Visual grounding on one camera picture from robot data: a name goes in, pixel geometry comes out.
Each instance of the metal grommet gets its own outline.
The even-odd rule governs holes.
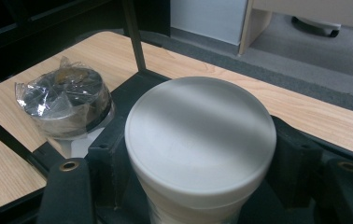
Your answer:
[[[339,161],[337,163],[341,168],[353,173],[353,163],[349,161]]]
[[[68,161],[60,165],[60,170],[64,172],[68,172],[71,170],[75,170],[79,166],[78,161]]]

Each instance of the white cabinet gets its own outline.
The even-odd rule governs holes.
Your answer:
[[[171,0],[171,27],[240,44],[247,0]]]

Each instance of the plastic bag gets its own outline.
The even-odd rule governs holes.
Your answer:
[[[27,84],[15,84],[16,100],[39,130],[55,139],[87,134],[113,113],[101,76],[83,63],[63,57],[60,68]]]

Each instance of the white plastic container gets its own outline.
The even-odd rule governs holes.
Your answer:
[[[248,91],[210,77],[166,81],[132,108],[125,141],[151,222],[235,223],[262,182],[275,126]]]

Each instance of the wooden tabletop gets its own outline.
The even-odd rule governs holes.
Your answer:
[[[149,70],[170,78],[204,76],[230,81],[251,92],[289,125],[353,151],[353,111],[162,48],[143,44],[143,49]],[[137,72],[130,39],[102,32],[0,83],[0,124],[31,151],[46,140],[19,108],[14,85],[57,69],[63,56],[99,72],[111,91]],[[44,186],[44,178],[0,142],[0,206]]]

